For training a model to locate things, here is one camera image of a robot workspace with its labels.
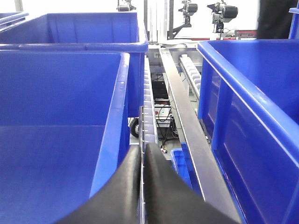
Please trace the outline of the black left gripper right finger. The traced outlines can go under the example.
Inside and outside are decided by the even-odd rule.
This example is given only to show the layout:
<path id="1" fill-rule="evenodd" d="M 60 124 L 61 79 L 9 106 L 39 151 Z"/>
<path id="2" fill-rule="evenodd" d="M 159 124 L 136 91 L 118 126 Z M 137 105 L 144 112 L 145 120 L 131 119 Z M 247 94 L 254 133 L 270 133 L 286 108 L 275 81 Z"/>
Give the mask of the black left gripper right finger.
<path id="1" fill-rule="evenodd" d="M 150 224 L 234 224 L 173 170 L 155 143 L 145 147 L 144 197 Z"/>

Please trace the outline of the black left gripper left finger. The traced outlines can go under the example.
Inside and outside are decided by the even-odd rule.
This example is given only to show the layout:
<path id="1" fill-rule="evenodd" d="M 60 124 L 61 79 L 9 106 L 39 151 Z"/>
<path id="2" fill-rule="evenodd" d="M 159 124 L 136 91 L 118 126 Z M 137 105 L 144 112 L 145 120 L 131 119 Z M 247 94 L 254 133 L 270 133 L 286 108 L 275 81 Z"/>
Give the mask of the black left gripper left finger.
<path id="1" fill-rule="evenodd" d="M 140 192 L 141 151 L 130 147 L 108 182 L 78 209 L 57 224 L 136 224 Z"/>

